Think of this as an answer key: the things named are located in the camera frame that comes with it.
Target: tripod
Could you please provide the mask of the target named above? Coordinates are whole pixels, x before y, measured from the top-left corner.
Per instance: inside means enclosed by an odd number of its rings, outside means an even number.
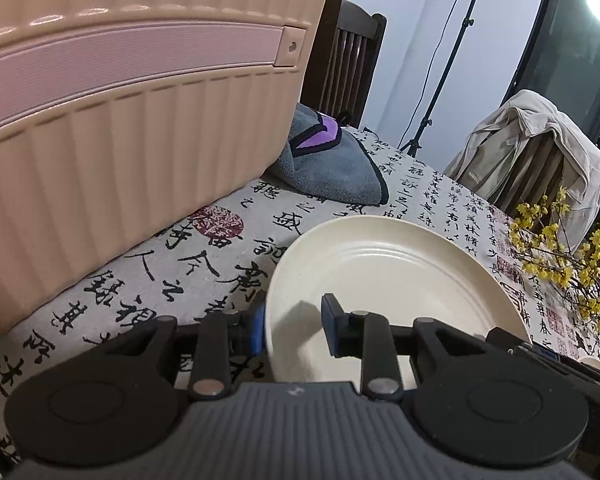
[[[403,152],[407,148],[407,155],[416,156],[416,152],[422,147],[420,146],[419,140],[424,132],[424,129],[427,126],[431,126],[433,121],[431,121],[431,113],[433,112],[433,108],[436,105],[438,97],[440,96],[440,92],[442,92],[442,87],[445,85],[446,77],[449,75],[449,70],[451,70],[451,65],[453,65],[454,59],[456,58],[456,54],[458,53],[458,49],[460,48],[460,43],[462,43],[462,38],[464,37],[464,33],[468,27],[471,27],[474,24],[474,20],[471,18],[471,13],[474,10],[476,0],[471,0],[469,4],[469,8],[466,10],[466,15],[464,16],[464,20],[462,20],[462,27],[460,27],[460,32],[458,32],[458,37],[456,38],[456,43],[454,44],[453,49],[451,50],[451,54],[449,55],[449,59],[446,62],[445,69],[442,73],[442,77],[438,82],[438,86],[436,87],[436,91],[433,93],[433,97],[429,103],[429,107],[427,108],[424,117],[420,121],[420,126],[418,131],[416,132],[415,137],[407,142],[405,145],[400,147],[400,151]]]

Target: white plate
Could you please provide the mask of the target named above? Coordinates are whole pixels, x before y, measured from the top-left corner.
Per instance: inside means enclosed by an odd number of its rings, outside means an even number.
[[[596,359],[595,357],[584,356],[584,357],[581,357],[580,359],[578,359],[578,362],[589,365],[592,368],[595,368],[596,370],[600,370],[600,360]]]
[[[267,293],[266,338],[276,380],[360,382],[360,360],[330,356],[320,299],[332,292],[345,312],[367,310],[410,326],[434,317],[469,334],[499,326],[530,342],[520,314],[477,260],[416,224],[353,216],[320,224],[280,260]],[[405,388],[414,388],[400,356]]]

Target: table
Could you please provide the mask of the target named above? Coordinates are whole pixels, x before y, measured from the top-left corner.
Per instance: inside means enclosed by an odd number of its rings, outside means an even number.
[[[245,307],[267,287],[277,262],[299,235],[339,216],[391,216],[443,235],[489,269],[536,342],[574,358],[590,354],[600,359],[600,336],[582,331],[550,285],[522,275],[510,254],[504,213],[373,132],[350,131],[384,174],[388,204],[331,202],[265,176],[109,262],[0,337],[0,447],[14,456],[2,412],[23,380],[161,314],[186,323],[207,312]],[[266,360],[236,359],[233,364],[234,380],[270,380]],[[191,359],[183,358],[181,371],[190,366]],[[181,374],[176,386],[185,384]]]

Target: beige jacket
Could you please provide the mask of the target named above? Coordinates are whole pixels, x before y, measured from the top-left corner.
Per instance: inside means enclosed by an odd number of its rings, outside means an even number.
[[[445,170],[488,200],[500,190],[529,139],[549,134],[564,155],[562,186],[571,210],[564,226],[570,246],[580,245],[600,209],[600,150],[555,105],[521,90],[475,127]]]

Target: wooden chair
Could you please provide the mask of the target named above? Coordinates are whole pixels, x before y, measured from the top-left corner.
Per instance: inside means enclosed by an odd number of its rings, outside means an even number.
[[[544,194],[554,200],[563,165],[564,155],[551,135],[532,137],[515,161],[509,177],[489,202],[514,218],[518,215],[516,207],[523,202],[538,203]]]
[[[386,18],[347,0],[326,0],[307,64],[300,102],[360,126]]]

